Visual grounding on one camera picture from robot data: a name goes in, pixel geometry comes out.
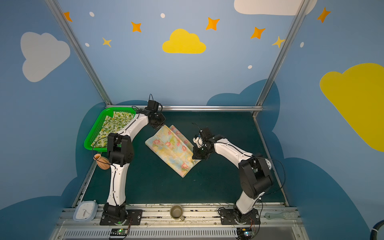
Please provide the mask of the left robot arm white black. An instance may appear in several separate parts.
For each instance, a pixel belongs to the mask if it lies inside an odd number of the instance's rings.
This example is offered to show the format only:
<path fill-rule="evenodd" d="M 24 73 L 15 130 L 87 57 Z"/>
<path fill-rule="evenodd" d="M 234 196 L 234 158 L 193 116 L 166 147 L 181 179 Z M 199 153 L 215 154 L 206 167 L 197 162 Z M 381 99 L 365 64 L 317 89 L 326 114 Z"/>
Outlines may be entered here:
<path fill-rule="evenodd" d="M 107 150 L 111 164 L 111 184 L 104 212 L 120 217 L 126 209 L 126 181 L 130 163 L 134 158 L 133 140 L 147 125 L 158 129 L 166 118 L 158 107 L 139 109 L 134 118 L 117 133 L 108 136 Z"/>

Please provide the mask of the pastel floral skirt pink flowers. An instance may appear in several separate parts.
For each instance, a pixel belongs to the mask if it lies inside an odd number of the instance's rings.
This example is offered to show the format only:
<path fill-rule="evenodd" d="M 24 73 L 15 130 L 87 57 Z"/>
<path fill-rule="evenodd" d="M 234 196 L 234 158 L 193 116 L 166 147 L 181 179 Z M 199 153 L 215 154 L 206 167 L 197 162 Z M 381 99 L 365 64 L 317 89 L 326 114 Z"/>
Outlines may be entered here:
<path fill-rule="evenodd" d="M 145 144 L 182 178 L 200 162 L 193 159 L 193 144 L 174 125 L 162 126 Z"/>

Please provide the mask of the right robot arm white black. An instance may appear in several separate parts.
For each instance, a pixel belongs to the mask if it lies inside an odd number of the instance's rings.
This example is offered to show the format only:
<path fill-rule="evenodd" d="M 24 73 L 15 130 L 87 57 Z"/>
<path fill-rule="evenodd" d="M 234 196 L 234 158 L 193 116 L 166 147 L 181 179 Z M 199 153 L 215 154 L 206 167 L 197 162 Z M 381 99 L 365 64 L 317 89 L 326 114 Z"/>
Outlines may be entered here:
<path fill-rule="evenodd" d="M 262 155 L 246 152 L 222 136 L 207 138 L 196 135 L 193 142 L 193 159 L 205 160 L 216 153 L 238 168 L 243 192 L 235 209 L 240 215 L 251 212 L 257 200 L 273 186 L 272 164 Z"/>

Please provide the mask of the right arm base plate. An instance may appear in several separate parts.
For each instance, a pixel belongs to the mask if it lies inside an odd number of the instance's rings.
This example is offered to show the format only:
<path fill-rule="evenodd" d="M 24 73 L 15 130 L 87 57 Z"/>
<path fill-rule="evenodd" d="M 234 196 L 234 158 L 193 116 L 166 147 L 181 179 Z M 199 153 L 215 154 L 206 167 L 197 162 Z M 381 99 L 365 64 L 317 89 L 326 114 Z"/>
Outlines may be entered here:
<path fill-rule="evenodd" d="M 257 209 L 252 209 L 250 212 L 242 214 L 237 209 L 219 208 L 218 214 L 222 225 L 259 225 L 261 223 Z"/>

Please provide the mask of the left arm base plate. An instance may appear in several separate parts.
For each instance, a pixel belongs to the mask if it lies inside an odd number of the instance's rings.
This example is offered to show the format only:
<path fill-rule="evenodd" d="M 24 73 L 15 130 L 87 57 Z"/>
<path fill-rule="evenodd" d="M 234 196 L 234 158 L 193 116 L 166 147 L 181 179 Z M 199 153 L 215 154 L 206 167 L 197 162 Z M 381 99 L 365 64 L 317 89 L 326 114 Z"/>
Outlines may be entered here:
<path fill-rule="evenodd" d="M 123 213 L 103 212 L 100 220 L 101 226 L 138 226 L 141 223 L 143 210 L 125 210 Z"/>

